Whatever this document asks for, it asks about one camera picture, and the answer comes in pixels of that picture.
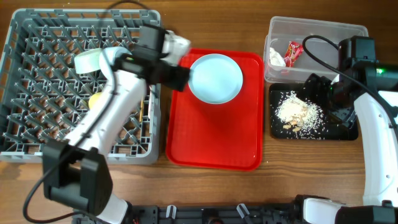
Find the wooden chopstick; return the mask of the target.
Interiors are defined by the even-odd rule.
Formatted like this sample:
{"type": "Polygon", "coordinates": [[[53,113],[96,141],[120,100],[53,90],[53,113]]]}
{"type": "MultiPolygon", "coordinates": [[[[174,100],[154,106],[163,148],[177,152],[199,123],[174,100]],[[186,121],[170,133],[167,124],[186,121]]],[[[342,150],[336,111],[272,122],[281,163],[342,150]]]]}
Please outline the wooden chopstick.
{"type": "Polygon", "coordinates": [[[139,111],[139,122],[142,122],[144,115],[144,98],[142,98],[141,103],[140,103],[140,111],[139,111]]]}

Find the rice and food scraps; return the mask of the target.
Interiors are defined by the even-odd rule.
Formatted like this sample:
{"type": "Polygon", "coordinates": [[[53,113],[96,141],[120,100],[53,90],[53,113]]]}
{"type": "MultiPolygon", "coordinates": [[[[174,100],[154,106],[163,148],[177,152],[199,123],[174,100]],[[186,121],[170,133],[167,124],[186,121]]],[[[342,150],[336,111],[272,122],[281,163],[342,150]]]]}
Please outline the rice and food scraps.
{"type": "Polygon", "coordinates": [[[315,129],[323,110],[310,101],[303,101],[296,93],[291,94],[277,106],[277,117],[282,120],[283,128],[297,134],[302,129],[305,131],[315,129]]]}

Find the light blue plate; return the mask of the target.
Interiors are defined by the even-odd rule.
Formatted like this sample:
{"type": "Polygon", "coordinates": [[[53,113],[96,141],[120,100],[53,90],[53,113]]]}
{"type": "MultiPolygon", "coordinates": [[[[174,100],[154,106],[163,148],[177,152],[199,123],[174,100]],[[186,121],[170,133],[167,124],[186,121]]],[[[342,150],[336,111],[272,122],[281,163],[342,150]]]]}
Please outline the light blue plate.
{"type": "Polygon", "coordinates": [[[188,86],[202,102],[224,104],[233,100],[241,91],[243,71],[226,55],[204,55],[191,65],[188,86]]]}

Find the red sauce packet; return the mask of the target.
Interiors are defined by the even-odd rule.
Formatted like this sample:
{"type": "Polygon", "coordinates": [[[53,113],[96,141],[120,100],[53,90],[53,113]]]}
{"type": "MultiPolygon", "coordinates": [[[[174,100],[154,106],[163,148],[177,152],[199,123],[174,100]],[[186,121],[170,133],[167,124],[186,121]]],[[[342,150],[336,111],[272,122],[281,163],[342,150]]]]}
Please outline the red sauce packet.
{"type": "Polygon", "coordinates": [[[286,67],[293,67],[295,61],[302,55],[303,46],[300,43],[290,41],[287,51],[284,55],[284,62],[286,67]]]}

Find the green saucer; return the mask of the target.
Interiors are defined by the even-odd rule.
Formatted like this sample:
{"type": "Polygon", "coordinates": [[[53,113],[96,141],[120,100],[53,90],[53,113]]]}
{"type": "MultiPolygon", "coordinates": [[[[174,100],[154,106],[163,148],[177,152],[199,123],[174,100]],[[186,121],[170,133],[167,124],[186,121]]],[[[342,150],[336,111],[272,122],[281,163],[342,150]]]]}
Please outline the green saucer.
{"type": "Polygon", "coordinates": [[[85,74],[95,72],[100,69],[99,57],[102,53],[102,49],[91,49],[82,52],[75,56],[74,64],[75,71],[77,74],[85,74]]]}

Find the yellow plastic cup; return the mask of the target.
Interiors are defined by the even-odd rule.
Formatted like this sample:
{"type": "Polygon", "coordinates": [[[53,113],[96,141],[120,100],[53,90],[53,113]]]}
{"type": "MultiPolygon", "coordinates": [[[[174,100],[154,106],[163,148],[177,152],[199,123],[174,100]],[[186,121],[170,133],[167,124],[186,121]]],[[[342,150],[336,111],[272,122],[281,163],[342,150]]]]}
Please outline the yellow plastic cup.
{"type": "Polygon", "coordinates": [[[88,107],[90,110],[93,109],[100,96],[101,92],[94,93],[92,96],[90,96],[90,99],[88,100],[88,107]]]}

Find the white napkin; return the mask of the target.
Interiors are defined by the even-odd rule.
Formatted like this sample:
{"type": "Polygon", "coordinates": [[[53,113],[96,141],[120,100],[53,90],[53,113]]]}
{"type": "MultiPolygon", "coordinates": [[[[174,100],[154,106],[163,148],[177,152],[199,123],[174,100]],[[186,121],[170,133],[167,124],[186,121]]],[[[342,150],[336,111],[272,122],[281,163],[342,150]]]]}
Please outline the white napkin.
{"type": "Polygon", "coordinates": [[[269,48],[269,61],[274,66],[284,67],[286,66],[284,58],[280,55],[280,53],[276,52],[274,48],[269,48]]]}

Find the white plastic fork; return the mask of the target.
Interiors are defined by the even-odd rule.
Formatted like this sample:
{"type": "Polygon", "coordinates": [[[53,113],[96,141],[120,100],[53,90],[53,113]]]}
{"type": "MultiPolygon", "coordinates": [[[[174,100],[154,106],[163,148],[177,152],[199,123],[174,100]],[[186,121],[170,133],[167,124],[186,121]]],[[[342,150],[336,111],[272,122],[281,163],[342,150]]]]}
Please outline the white plastic fork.
{"type": "Polygon", "coordinates": [[[150,91],[150,94],[149,94],[149,105],[148,105],[148,118],[150,120],[152,119],[154,100],[155,100],[155,95],[153,94],[153,91],[150,91]]]}

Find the light blue bowl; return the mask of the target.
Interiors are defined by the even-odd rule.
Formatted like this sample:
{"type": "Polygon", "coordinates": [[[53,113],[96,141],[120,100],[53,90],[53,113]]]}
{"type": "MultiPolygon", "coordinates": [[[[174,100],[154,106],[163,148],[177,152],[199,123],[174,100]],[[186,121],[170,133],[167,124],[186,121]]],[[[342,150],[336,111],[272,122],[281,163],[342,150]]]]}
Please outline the light blue bowl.
{"type": "Polygon", "coordinates": [[[115,60],[123,54],[131,55],[131,52],[124,47],[107,47],[100,53],[99,67],[107,80],[111,81],[113,79],[111,67],[114,65],[115,60]]]}

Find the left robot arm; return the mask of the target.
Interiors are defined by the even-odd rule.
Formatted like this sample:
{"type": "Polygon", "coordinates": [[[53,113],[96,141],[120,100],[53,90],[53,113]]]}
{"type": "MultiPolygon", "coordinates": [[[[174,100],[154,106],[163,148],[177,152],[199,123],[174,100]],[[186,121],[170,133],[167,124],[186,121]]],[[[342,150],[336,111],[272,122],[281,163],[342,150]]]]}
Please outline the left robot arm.
{"type": "Polygon", "coordinates": [[[113,193],[106,156],[148,86],[184,89],[190,71],[179,63],[190,45],[171,30],[144,25],[132,50],[107,47],[77,55],[78,73],[99,70],[107,82],[94,107],[65,139],[51,139],[44,146],[38,185],[47,199],[100,222],[133,222],[131,204],[113,193]]]}

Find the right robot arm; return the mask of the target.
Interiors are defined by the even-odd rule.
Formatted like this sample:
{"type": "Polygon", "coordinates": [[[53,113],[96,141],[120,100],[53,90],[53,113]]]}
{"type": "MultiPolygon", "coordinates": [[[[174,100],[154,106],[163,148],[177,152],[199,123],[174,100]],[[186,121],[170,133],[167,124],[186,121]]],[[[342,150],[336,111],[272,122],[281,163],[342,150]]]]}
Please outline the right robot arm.
{"type": "Polygon", "coordinates": [[[307,223],[397,223],[397,66],[379,63],[375,42],[353,36],[334,45],[338,66],[305,53],[337,74],[311,74],[297,96],[328,111],[351,107],[363,139],[363,205],[349,207],[327,198],[302,196],[300,219],[307,223]]]}

